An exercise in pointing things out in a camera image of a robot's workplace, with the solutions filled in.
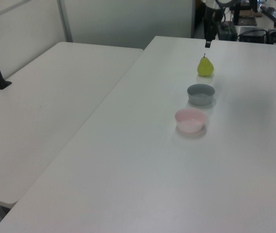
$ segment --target white wall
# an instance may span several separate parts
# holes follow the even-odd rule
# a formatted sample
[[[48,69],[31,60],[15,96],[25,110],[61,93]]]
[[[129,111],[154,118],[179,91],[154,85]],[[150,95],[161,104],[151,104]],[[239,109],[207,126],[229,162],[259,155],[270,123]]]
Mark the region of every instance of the white wall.
[[[193,0],[62,0],[73,42],[145,49],[156,35],[189,37]]]
[[[65,41],[57,0],[31,0],[0,15],[0,69],[6,79]]]

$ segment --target pink bowl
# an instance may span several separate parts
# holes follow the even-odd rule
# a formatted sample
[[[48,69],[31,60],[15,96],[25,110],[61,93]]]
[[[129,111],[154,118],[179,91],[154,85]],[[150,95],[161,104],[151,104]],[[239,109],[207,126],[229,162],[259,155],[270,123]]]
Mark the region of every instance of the pink bowl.
[[[186,133],[195,133],[205,124],[205,114],[196,108],[180,109],[175,114],[178,129]]]

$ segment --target pear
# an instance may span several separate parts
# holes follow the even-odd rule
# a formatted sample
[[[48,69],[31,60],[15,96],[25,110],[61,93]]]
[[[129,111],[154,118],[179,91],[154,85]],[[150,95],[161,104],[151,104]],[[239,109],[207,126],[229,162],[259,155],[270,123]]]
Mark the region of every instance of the pear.
[[[210,60],[207,57],[205,57],[204,53],[204,57],[201,58],[200,64],[198,64],[197,72],[201,76],[209,76],[213,73],[213,71],[214,66],[212,65]]]

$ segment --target white table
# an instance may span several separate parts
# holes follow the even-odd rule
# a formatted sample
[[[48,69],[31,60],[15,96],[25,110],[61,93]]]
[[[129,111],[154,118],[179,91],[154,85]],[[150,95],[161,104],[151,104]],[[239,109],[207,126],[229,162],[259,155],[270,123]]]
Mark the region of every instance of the white table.
[[[204,47],[156,37],[0,233],[275,233],[276,46]],[[204,52],[213,78],[197,76]],[[194,107],[195,83],[216,94],[205,129],[186,135],[174,114]]]
[[[142,50],[59,43],[0,91],[0,205],[12,207]]]

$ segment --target keyboard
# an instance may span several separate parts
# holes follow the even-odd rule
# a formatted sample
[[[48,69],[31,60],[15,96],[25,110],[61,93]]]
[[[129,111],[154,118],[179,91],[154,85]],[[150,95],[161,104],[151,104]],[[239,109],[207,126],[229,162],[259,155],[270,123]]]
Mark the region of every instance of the keyboard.
[[[261,6],[260,9],[271,20],[276,22],[276,9],[274,7]]]

